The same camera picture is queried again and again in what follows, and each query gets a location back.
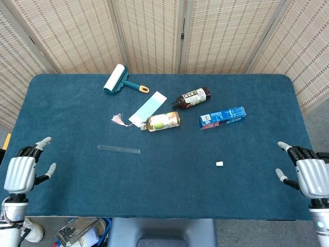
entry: blue tablecloth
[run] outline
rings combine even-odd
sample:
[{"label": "blue tablecloth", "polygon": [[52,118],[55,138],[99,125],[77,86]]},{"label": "blue tablecloth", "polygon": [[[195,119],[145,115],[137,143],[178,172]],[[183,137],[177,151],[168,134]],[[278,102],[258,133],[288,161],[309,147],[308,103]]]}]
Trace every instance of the blue tablecloth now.
[{"label": "blue tablecloth", "polygon": [[[103,86],[108,75],[38,75],[30,83],[0,167],[24,146],[51,136],[38,175],[52,162],[51,180],[28,194],[28,215],[310,219],[309,200],[282,184],[277,167],[295,179],[277,141],[310,148],[292,82],[283,75],[130,75],[143,94]],[[158,132],[111,123],[128,118],[159,91],[168,99],[155,114],[172,111],[180,94],[208,86],[211,99],[178,110],[181,126]],[[242,105],[242,122],[200,130],[200,115]],[[140,155],[97,150],[137,148]],[[215,163],[223,161],[223,167]],[[8,193],[1,191],[4,198]]]}]

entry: bookmark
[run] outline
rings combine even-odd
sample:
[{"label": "bookmark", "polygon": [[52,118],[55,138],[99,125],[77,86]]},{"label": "bookmark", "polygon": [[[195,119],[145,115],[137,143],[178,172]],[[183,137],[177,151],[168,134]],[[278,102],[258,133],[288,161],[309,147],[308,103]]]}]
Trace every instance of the bookmark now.
[{"label": "bookmark", "polygon": [[152,116],[166,99],[164,95],[156,91],[152,97],[129,118],[129,121],[140,128],[140,123],[145,122],[148,117]]}]

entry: bottle label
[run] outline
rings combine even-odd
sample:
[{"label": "bottle label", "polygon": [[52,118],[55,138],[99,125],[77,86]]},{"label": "bottle label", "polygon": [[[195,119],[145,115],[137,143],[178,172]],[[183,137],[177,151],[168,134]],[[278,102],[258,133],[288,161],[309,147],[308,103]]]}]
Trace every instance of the bottle label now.
[{"label": "bottle label", "polygon": [[182,96],[184,97],[185,102],[187,103],[186,108],[206,101],[206,93],[203,89],[197,89],[189,93],[183,94]]},{"label": "bottle label", "polygon": [[175,112],[169,112],[152,116],[150,124],[153,126],[153,131],[164,130],[178,126],[178,118]]}]

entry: blue box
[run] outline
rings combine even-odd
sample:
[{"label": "blue box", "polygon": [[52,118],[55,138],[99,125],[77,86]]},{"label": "blue box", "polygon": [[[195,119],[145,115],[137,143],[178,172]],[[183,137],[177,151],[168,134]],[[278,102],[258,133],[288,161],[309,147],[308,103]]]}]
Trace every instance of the blue box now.
[{"label": "blue box", "polygon": [[200,129],[208,129],[216,126],[239,122],[245,119],[246,112],[243,107],[230,108],[219,112],[214,112],[200,116]]}]

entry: white sneaker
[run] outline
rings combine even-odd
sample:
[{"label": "white sneaker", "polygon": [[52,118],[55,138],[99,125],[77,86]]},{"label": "white sneaker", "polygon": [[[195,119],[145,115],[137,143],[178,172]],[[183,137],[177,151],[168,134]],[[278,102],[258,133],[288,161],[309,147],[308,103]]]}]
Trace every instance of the white sneaker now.
[{"label": "white sneaker", "polygon": [[28,218],[25,217],[21,236],[24,234],[24,228],[31,229],[30,233],[25,237],[25,239],[31,243],[38,243],[44,236],[44,230],[42,226],[37,223],[31,222]]}]

